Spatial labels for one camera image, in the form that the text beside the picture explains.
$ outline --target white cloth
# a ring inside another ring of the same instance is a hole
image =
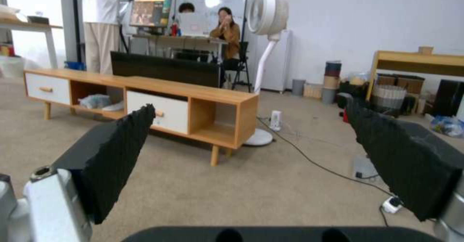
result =
[[[84,22],[118,24],[119,0],[82,0]]]

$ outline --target blue bin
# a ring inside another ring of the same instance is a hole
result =
[[[65,62],[65,68],[71,70],[87,70],[83,62]]]

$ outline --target cardboard box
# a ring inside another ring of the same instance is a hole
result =
[[[420,54],[431,55],[433,51],[434,51],[434,48],[431,47],[431,46],[421,46],[421,47],[419,47],[419,53]]]
[[[378,85],[396,85],[395,75],[378,73],[377,76]]]
[[[424,84],[424,78],[411,75],[399,75],[395,74],[398,78],[396,86],[405,88],[408,93],[420,94],[422,91],[422,85]]]

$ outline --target metal joint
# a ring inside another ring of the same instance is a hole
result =
[[[52,166],[43,166],[43,167],[36,169],[32,173],[29,179],[31,182],[36,182],[41,179],[53,176],[56,173],[57,173],[57,170],[54,169]]]

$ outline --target stacked bucket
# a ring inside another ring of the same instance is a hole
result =
[[[332,104],[340,83],[340,61],[325,62],[324,86],[322,89],[322,102]]]

